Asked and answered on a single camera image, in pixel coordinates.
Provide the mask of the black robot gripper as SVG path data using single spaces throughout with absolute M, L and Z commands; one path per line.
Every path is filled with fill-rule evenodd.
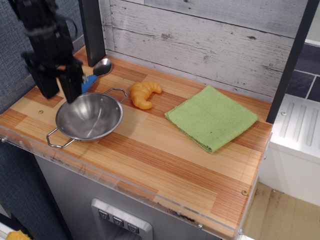
M 34 82 L 46 99 L 59 91 L 58 73 L 63 93 L 68 103 L 82 94 L 82 62 L 73 57 L 72 37 L 67 25 L 70 18 L 57 13 L 54 0 L 11 0 L 9 2 L 22 22 L 23 33 L 28 37 L 33 51 L 21 54 Z

